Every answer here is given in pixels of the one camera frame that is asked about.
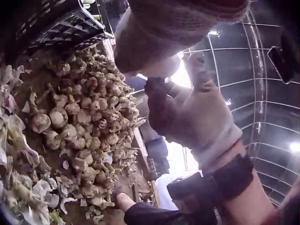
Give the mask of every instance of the wrist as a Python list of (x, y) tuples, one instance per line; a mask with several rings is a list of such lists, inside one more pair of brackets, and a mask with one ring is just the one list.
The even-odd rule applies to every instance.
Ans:
[(242, 157), (246, 155), (246, 150), (241, 140), (237, 140), (228, 151), (223, 153), (208, 166), (202, 168), (202, 174), (206, 175), (215, 172), (219, 168), (228, 164), (238, 154), (240, 154)]

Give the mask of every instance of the work glove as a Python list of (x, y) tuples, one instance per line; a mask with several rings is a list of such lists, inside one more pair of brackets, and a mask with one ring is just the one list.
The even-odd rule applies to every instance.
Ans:
[(203, 169), (229, 150), (242, 131), (234, 124), (230, 109), (204, 69), (203, 53), (183, 60), (192, 89), (162, 79), (146, 82), (149, 123), (168, 142), (191, 149), (199, 169)]

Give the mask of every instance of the black object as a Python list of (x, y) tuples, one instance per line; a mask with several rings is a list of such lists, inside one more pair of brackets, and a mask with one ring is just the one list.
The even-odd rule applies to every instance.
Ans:
[(192, 213), (217, 206), (239, 196), (252, 182), (253, 163), (239, 154), (217, 171), (201, 177), (199, 172), (167, 185), (170, 197), (186, 205)]
[(281, 35), (281, 48), (273, 46), (268, 57), (285, 84), (300, 74), (299, 47), (295, 46), (291, 36), (284, 31)]
[(147, 156), (147, 162), (151, 171), (152, 180), (156, 180), (161, 175), (169, 173), (170, 165), (166, 158), (160, 160), (159, 162), (156, 162), (150, 156)]
[[(99, 14), (97, 1), (89, 10)], [(102, 20), (96, 20), (83, 7), (81, 0), (32, 1), (12, 17), (14, 20), (7, 27), (10, 36), (4, 49), (7, 63), (14, 63), (24, 52), (31, 56), (37, 50), (49, 47), (59, 52), (83, 50), (101, 40), (113, 38), (104, 30)]]
[(168, 156), (168, 148), (163, 137), (145, 143), (148, 155), (155, 161), (161, 161)]

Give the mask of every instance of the light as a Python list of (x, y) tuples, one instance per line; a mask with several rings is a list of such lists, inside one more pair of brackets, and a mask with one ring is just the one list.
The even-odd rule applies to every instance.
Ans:
[(218, 30), (211, 30), (208, 32), (209, 35), (216, 35), (218, 38), (220, 37), (220, 32)]
[(231, 99), (228, 99), (228, 100), (226, 101), (226, 105), (230, 106), (231, 104), (232, 104)]
[(300, 143), (298, 142), (290, 143), (289, 147), (292, 150), (292, 152), (300, 152)]
[(218, 35), (219, 32), (218, 32), (217, 30), (211, 30), (211, 31), (209, 32), (209, 34), (210, 34), (210, 35)]

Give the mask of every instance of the ceiling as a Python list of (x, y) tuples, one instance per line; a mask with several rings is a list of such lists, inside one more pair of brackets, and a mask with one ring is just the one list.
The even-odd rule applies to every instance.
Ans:
[[(282, 28), (262, 1), (242, 22), (219, 24), (184, 54), (203, 51), (205, 67), (243, 131), (242, 140), (266, 194), (277, 207), (299, 176), (299, 77), (284, 84), (268, 58)], [(145, 80), (127, 79), (135, 90)]]

